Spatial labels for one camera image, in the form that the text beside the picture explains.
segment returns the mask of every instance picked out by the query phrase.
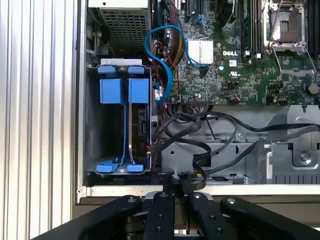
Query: white label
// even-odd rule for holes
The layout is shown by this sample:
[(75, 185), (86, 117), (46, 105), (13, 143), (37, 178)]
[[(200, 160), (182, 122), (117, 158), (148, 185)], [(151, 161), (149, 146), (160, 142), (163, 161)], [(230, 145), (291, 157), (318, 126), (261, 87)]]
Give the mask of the white label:
[(240, 77), (240, 74), (238, 72), (236, 72), (236, 71), (231, 71), (229, 76), (231, 76), (231, 77)]
[(162, 89), (162, 86), (159, 86), (159, 93), (160, 93), (160, 97), (164, 95), (164, 90)]
[(236, 51), (222, 51), (223, 56), (238, 56)]
[(237, 66), (237, 60), (229, 60), (229, 66), (230, 67), (236, 67)]
[(159, 87), (159, 90), (158, 89), (155, 89), (154, 90), (154, 99), (159, 101), (160, 98), (164, 95), (164, 90), (162, 89), (162, 87), (160, 86)]
[(159, 101), (160, 100), (160, 92), (158, 89), (154, 90), (154, 99)]

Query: ribbed metal surface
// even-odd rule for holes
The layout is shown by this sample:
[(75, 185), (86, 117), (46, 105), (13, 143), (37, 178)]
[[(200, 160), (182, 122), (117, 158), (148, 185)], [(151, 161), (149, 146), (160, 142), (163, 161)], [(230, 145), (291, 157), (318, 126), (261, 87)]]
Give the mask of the ribbed metal surface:
[(76, 7), (0, 0), (0, 240), (71, 218)]

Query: green circuit board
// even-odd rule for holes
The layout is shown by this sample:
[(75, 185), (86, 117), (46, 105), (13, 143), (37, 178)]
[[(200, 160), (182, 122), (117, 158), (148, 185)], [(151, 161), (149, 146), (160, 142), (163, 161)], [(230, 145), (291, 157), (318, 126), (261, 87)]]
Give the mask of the green circuit board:
[[(216, 2), (205, 0), (204, 3), (202, 12), (205, 15), (207, 27), (199, 23), (196, 16), (187, 19), (183, 10), (179, 10), (180, 21), (186, 40), (205, 38), (213, 41), (213, 63), (209, 65), (206, 76), (200, 78), (199, 71), (190, 66), (187, 57), (184, 56), (177, 66), (178, 74), (175, 74), (168, 103), (188, 104), (195, 98), (198, 102), (205, 102), (211, 94), (225, 90), (240, 97), (239, 105), (270, 105), (272, 99), (283, 91), (291, 89), (305, 91), (309, 84), (320, 81), (320, 61), (309, 58), (307, 53), (297, 55), (295, 52), (286, 51), (278, 55), (278, 63), (275, 55), (267, 54), (265, 47), (262, 46), (261, 58), (243, 57), (240, 19), (237, 18), (223, 27), (216, 27)], [(315, 71), (313, 74), (305, 75), (281, 74), (279, 64), (282, 69), (294, 72), (309, 70), (312, 67)], [(318, 104), (315, 103), (316, 98), (318, 98), (317, 95), (307, 95), (308, 104)], [(216, 96), (214, 104), (230, 104), (231, 99), (233, 98), (230, 96)], [(277, 104), (302, 104), (302, 98), (295, 93), (286, 94), (281, 96)]]

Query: ram slot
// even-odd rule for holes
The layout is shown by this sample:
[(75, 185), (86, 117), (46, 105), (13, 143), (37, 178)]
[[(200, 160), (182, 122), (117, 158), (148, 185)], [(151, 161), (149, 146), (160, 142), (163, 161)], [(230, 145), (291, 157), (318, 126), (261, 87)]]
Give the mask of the ram slot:
[(308, 37), (308, 51), (310, 55), (315, 58), (320, 55), (320, 1), (307, 1), (307, 37)]
[(240, 50), (241, 56), (247, 57), (249, 52), (251, 54), (251, 15), (249, 13), (250, 0), (239, 1), (239, 24), (240, 24)]
[(261, 53), (261, 0), (251, 1), (251, 42), (252, 42), (252, 54)]

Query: screw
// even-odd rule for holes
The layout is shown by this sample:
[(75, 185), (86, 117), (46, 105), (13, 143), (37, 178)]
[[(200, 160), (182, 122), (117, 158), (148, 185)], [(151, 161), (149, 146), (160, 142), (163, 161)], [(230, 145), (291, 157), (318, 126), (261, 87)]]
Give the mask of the screw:
[(194, 196), (196, 199), (201, 198), (201, 194), (200, 194), (200, 193), (195, 193), (195, 194), (193, 194), (193, 196)]
[(163, 193), (160, 194), (160, 197), (166, 198), (166, 197), (168, 197), (168, 194), (166, 194), (165, 192), (163, 192)]
[(236, 203), (236, 200), (234, 200), (233, 198), (228, 198), (226, 200), (229, 204), (235, 204)]
[(303, 152), (300, 154), (300, 159), (301, 159), (301, 161), (306, 162), (309, 160), (309, 156), (308, 156), (308, 154)]
[(135, 201), (137, 201), (137, 199), (135, 199), (135, 198), (128, 199), (128, 203), (134, 203)]

